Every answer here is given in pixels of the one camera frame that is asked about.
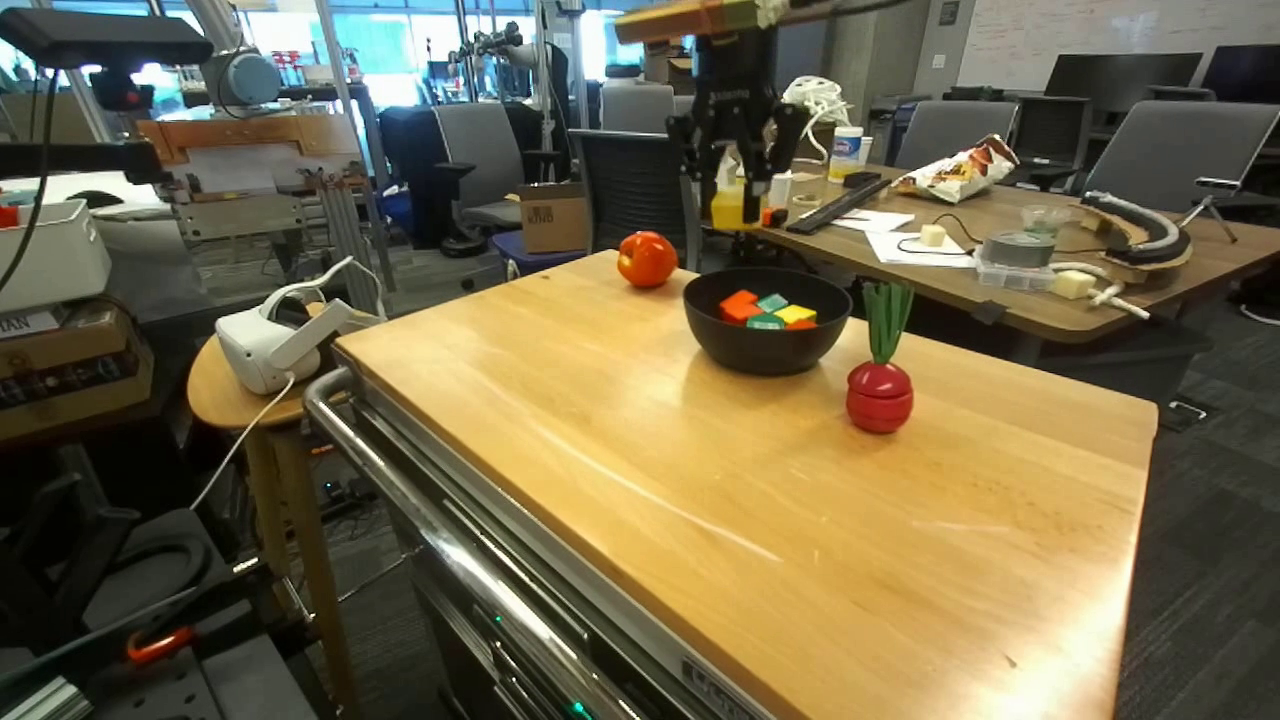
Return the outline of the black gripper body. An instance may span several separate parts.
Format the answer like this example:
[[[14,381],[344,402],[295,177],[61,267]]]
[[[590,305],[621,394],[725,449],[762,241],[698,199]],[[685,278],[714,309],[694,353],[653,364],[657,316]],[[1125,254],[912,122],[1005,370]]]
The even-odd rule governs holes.
[[[717,166],[730,146],[742,151],[744,177],[742,220],[755,223],[770,179],[789,172],[799,146],[799,130],[813,120],[809,107],[783,104],[775,89],[775,33],[744,28],[698,38],[698,99],[685,120],[672,122],[672,140],[685,146],[685,166],[701,187],[701,215],[714,215]]]

